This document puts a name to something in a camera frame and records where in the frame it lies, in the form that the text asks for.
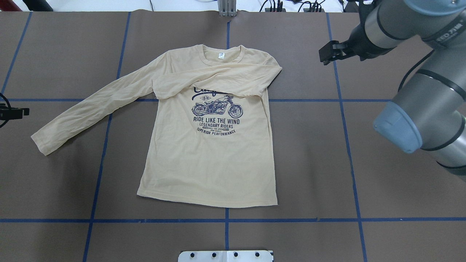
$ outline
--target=red object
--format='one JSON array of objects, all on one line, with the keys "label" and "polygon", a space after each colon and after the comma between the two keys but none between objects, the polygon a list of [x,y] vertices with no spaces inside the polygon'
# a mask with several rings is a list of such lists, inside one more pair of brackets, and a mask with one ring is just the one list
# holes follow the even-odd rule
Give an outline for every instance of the red object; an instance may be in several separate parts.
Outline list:
[{"label": "red object", "polygon": [[0,0],[0,10],[2,11],[22,11],[13,0]]}]

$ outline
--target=white bracket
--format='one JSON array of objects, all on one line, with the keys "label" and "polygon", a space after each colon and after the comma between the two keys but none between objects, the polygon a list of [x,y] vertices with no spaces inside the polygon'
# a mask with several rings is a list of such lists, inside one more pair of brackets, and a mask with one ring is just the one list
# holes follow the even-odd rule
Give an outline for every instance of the white bracket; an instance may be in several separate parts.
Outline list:
[{"label": "white bracket", "polygon": [[220,16],[236,16],[236,0],[217,0]]},{"label": "white bracket", "polygon": [[274,262],[274,252],[269,250],[242,251],[184,251],[178,262]]}]

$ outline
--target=neckline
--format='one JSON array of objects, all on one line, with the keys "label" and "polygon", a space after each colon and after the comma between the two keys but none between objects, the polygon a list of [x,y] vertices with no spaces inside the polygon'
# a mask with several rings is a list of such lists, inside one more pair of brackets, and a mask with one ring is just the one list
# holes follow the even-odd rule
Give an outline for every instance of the neckline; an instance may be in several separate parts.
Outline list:
[{"label": "neckline", "polygon": [[[223,65],[223,64],[229,64],[229,63],[238,63],[240,62],[242,59],[243,59],[243,56],[244,56],[244,53],[245,53],[245,50],[246,50],[246,47],[244,47],[243,45],[239,45],[237,47],[232,47],[232,48],[229,48],[229,49],[217,49],[217,48],[211,48],[211,47],[208,47],[204,44],[201,44],[201,45],[198,45],[197,46],[198,48],[198,52],[199,52],[199,57],[201,59],[201,61],[208,65],[208,66],[216,66],[216,65]],[[240,50],[240,54],[235,58],[233,59],[232,61],[230,62],[226,62],[226,63],[222,63],[222,62],[217,62],[217,61],[211,61],[211,60],[208,60],[206,58],[206,55],[204,54],[204,49],[207,50],[207,51],[212,51],[212,52],[226,52],[226,51],[231,51],[231,50]]]}]

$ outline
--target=white metal plate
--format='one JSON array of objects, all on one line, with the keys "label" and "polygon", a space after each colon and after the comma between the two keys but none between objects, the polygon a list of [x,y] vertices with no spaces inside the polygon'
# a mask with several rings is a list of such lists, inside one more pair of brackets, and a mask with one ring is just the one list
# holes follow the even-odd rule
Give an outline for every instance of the white metal plate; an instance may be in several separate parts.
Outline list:
[{"label": "white metal plate", "polygon": [[273,254],[268,250],[184,251],[178,262],[273,262]]}]

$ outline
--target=shirt hem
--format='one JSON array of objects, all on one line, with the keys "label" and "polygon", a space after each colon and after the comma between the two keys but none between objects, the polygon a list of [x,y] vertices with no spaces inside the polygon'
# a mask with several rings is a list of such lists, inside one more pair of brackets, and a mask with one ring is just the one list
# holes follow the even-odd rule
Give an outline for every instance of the shirt hem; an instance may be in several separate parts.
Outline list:
[{"label": "shirt hem", "polygon": [[199,200],[188,198],[179,195],[172,195],[167,193],[162,193],[153,190],[141,189],[137,191],[137,195],[142,197],[150,197],[159,200],[172,201],[172,202],[181,202],[189,204],[197,204],[210,207],[228,207],[228,208],[245,208],[245,207],[265,207],[265,206],[276,206],[278,205],[277,201],[212,201],[212,200]]}]

